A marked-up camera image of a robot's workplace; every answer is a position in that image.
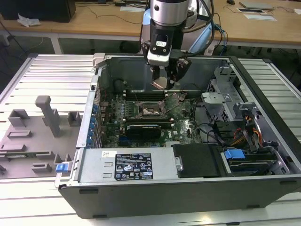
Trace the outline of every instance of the paper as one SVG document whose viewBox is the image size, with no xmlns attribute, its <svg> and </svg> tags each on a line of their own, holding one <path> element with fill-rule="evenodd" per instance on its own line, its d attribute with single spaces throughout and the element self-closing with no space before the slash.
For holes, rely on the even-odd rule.
<svg viewBox="0 0 301 226">
<path fill-rule="evenodd" d="M 295 8 L 294 11 L 295 11 L 296 14 L 301 15 L 301 9 Z"/>
<path fill-rule="evenodd" d="M 272 20 L 272 21 L 277 21 L 274 17 L 272 16 L 261 16 L 261 15 L 247 15 L 244 14 L 244 16 L 248 19 L 251 20 Z"/>
<path fill-rule="evenodd" d="M 28 19 L 26 17 L 21 16 L 20 14 L 18 14 L 18 16 L 19 19 L 17 19 L 17 21 L 25 27 L 41 25 L 39 19 Z"/>
</svg>

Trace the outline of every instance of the laptop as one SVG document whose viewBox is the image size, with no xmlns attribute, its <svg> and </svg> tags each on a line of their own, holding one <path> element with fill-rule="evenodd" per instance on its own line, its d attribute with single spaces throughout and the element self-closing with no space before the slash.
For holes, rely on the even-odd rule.
<svg viewBox="0 0 301 226">
<path fill-rule="evenodd" d="M 240 1 L 239 2 L 245 8 L 255 8 L 255 9 L 265 9 L 265 10 L 274 10 L 271 5 L 260 2 L 249 2 L 249 1 Z"/>
</svg>

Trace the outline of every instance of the warning label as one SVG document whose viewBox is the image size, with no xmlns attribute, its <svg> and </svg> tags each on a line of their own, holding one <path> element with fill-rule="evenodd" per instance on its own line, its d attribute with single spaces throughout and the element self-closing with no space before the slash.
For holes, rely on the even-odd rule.
<svg viewBox="0 0 301 226">
<path fill-rule="evenodd" d="M 151 154 L 117 154 L 115 157 L 116 180 L 153 179 Z"/>
</svg>

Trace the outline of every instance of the computer case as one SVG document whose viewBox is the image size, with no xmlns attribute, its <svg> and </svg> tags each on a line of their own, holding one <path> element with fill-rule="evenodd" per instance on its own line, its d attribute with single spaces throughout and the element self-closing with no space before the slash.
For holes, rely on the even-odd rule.
<svg viewBox="0 0 301 226">
<path fill-rule="evenodd" d="M 0 0 L 5 20 L 16 20 L 18 14 L 26 18 L 69 22 L 76 10 L 74 0 Z"/>
</svg>

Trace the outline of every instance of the floor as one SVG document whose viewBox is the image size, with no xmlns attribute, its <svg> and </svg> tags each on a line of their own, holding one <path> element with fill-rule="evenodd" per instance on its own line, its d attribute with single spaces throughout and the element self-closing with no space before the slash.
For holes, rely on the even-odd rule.
<svg viewBox="0 0 301 226">
<path fill-rule="evenodd" d="M 53 54 L 50 39 L 40 37 L 16 37 L 18 43 L 27 53 Z M 82 39 L 60 39 L 65 54 L 91 54 L 89 40 Z M 121 41 L 117 40 L 94 40 L 95 52 L 120 53 Z M 214 55 L 219 55 L 223 46 L 219 46 L 214 51 Z M 262 48 L 256 56 L 252 56 L 254 48 L 229 46 L 223 55 L 236 56 L 239 58 L 268 58 L 277 68 L 288 78 L 294 73 L 292 83 L 300 88 L 301 83 L 301 51 L 295 49 L 272 49 L 268 52 Z M 138 51 L 137 42 L 126 42 L 123 45 L 123 52 L 135 53 Z M 10 46 L 0 46 L 0 92 L 6 87 L 10 79 L 17 72 L 26 59 L 26 54 L 17 45 L 14 39 L 10 40 Z"/>
</svg>

